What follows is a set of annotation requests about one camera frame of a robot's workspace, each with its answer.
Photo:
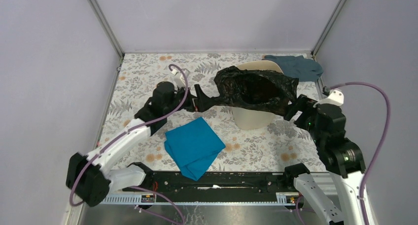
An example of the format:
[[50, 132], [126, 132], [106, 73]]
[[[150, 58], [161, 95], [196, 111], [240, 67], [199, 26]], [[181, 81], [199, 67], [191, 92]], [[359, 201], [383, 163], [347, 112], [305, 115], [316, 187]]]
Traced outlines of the black trash bag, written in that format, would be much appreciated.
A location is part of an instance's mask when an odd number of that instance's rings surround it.
[[297, 78], [272, 70], [240, 70], [230, 66], [214, 78], [219, 96], [217, 106], [269, 112], [284, 116], [289, 103], [297, 99]]

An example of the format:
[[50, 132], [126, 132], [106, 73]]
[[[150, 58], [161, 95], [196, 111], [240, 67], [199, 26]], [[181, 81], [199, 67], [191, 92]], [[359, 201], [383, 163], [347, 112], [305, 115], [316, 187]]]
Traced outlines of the beige plastic trash bin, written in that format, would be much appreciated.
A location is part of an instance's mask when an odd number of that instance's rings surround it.
[[[258, 60], [237, 65], [240, 70], [271, 70], [283, 73], [278, 64], [268, 60]], [[261, 112], [232, 107], [235, 124], [242, 130], [259, 129], [268, 126], [276, 117], [270, 112]]]

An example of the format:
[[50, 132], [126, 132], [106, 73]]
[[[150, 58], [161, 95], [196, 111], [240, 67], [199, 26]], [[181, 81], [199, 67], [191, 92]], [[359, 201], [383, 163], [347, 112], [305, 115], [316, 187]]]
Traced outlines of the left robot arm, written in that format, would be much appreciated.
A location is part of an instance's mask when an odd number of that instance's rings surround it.
[[75, 153], [70, 158], [66, 178], [70, 204], [78, 206], [85, 202], [93, 207], [116, 190], [132, 186], [149, 190], [153, 178], [145, 169], [136, 164], [122, 169], [113, 167], [140, 141], [162, 128], [173, 113], [181, 110], [202, 113], [215, 106], [216, 97], [207, 96], [198, 84], [194, 87], [195, 95], [188, 86], [176, 89], [167, 81], [158, 83], [152, 96], [117, 136], [85, 155]]

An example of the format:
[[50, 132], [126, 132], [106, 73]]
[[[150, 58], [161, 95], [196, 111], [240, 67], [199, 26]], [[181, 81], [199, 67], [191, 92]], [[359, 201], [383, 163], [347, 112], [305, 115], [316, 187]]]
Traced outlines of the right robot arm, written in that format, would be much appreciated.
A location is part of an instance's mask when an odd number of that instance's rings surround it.
[[314, 141], [319, 159], [334, 183], [341, 209], [320, 189], [303, 163], [286, 167], [282, 183], [285, 189], [302, 194], [327, 225], [375, 225], [363, 182], [364, 158], [359, 146], [345, 137], [346, 117], [340, 105], [331, 97], [318, 102], [300, 95], [287, 107], [284, 119], [301, 113], [295, 125], [309, 132]]

